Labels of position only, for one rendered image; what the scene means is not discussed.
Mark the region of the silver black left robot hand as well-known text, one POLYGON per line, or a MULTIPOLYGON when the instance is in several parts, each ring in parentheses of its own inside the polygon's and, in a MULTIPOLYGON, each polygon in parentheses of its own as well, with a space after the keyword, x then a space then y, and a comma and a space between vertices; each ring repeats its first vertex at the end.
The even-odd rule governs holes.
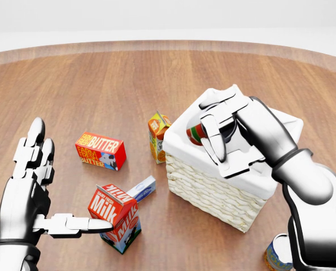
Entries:
POLYGON ((45 139, 45 123, 37 117, 28 135, 21 138, 14 155, 16 163, 7 181, 0 205, 0 243, 38 243, 42 234, 54 238, 79 238, 83 233, 111 231, 110 222, 71 213, 47 218, 51 200, 47 185, 54 178, 55 147, 45 139))

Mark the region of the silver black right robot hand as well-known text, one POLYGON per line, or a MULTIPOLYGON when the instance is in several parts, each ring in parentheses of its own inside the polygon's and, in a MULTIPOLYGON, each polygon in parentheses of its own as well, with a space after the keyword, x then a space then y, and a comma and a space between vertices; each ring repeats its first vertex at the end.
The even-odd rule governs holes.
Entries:
POLYGON ((247 172, 258 161, 270 167, 298 149, 283 123, 256 97, 236 85, 208 89, 199 104, 201 143, 224 178, 247 172))

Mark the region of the red green tomato sauce can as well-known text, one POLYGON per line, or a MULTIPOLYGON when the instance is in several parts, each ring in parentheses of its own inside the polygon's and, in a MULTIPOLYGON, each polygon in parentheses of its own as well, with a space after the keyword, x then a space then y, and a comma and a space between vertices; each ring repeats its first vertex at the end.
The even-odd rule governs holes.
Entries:
POLYGON ((186 130, 187 136, 189 140, 197 145, 197 146, 202 146, 202 138, 206 138, 207 135, 205 134, 201 123, 195 125, 195 126, 189 126, 186 130))

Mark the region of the white woven basket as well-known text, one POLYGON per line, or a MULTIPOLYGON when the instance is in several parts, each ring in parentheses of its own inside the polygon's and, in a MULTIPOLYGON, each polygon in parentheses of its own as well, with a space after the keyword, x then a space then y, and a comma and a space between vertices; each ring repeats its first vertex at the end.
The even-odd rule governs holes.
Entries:
POLYGON ((253 163, 247 172, 223 178, 204 147, 189 140, 186 130, 200 123, 199 104, 206 91, 164 135, 168 186, 192 205, 245 233, 274 194, 277 182, 264 161, 253 163))

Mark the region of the orange juice carton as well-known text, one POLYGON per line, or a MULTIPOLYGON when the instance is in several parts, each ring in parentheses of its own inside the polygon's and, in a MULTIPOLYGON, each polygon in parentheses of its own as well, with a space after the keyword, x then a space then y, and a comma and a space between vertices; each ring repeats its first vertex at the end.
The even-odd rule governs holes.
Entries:
POLYGON ((165 152, 162 144, 164 133, 171 125, 169 118, 159 111, 148 121, 150 150, 157 164, 165 162, 165 152))

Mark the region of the red butter box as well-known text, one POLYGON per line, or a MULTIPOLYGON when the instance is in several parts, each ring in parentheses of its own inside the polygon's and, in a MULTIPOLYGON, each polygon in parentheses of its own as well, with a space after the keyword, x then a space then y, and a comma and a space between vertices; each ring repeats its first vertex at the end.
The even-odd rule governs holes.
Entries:
POLYGON ((82 162, 118 171, 126 161, 124 142, 84 132, 75 143, 82 162))

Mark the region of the red milk carton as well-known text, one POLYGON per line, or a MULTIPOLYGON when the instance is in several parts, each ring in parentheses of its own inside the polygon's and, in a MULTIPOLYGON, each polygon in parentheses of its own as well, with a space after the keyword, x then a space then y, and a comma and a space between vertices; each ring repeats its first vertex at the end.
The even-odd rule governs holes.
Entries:
POLYGON ((97 186, 88 210, 92 218, 113 225, 113 230, 100 236, 120 253, 124 253, 141 232, 137 201, 113 184, 97 186))

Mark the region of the white blue box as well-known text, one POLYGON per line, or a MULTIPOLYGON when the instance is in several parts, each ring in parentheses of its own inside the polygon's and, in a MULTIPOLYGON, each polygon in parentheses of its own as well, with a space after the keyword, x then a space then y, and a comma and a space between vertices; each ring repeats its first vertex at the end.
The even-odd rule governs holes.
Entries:
POLYGON ((153 176, 149 176, 126 193, 139 203, 145 197, 153 193, 155 190, 156 179, 153 176))

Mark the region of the blue yellow can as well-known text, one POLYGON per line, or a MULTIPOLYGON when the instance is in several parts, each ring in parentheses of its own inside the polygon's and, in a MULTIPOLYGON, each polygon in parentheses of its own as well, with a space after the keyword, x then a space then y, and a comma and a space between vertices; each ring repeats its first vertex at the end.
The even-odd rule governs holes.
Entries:
POLYGON ((293 260, 287 234, 276 235, 264 252, 264 261, 270 271, 291 271, 293 260))

